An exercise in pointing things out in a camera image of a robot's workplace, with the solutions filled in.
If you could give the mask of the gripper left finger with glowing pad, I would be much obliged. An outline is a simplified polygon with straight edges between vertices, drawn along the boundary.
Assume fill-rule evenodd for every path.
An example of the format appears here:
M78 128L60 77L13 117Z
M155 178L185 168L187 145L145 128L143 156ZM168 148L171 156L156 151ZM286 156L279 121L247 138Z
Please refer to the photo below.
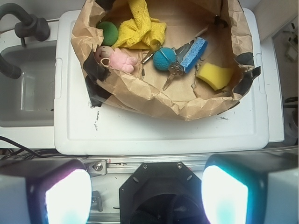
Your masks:
M78 159L2 160L2 224L85 224L91 177Z

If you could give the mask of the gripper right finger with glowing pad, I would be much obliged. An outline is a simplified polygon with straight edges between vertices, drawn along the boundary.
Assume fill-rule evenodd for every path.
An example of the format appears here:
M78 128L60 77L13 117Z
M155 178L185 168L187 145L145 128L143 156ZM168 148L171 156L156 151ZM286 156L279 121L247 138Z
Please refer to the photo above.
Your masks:
M213 154L203 171L201 195L212 224L297 224L298 156Z

